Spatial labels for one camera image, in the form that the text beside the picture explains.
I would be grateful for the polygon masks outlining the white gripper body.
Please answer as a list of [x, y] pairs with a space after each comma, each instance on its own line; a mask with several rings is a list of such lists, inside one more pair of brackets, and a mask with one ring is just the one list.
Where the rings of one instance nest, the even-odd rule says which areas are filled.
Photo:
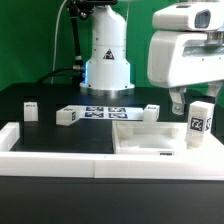
[[150, 83], [173, 88], [224, 80], [224, 46], [206, 39], [205, 33], [157, 31], [149, 47]]

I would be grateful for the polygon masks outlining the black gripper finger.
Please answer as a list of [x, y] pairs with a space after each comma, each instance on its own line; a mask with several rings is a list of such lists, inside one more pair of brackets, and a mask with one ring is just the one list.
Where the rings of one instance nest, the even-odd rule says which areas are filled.
[[174, 87], [169, 89], [172, 100], [172, 112], [176, 115], [183, 115], [185, 112], [185, 87]]
[[214, 81], [208, 83], [208, 89], [206, 95], [209, 97], [216, 98], [223, 86], [223, 81]]

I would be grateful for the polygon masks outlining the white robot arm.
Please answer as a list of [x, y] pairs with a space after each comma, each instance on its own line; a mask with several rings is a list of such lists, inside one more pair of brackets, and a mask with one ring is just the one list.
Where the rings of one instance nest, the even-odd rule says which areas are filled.
[[[101, 95], [131, 89], [126, 61], [126, 21], [108, 1], [93, 1], [92, 56], [86, 63], [85, 92]], [[184, 113], [189, 85], [207, 83], [216, 97], [224, 83], [224, 0], [186, 0], [153, 14], [147, 76], [167, 88], [172, 111]]]

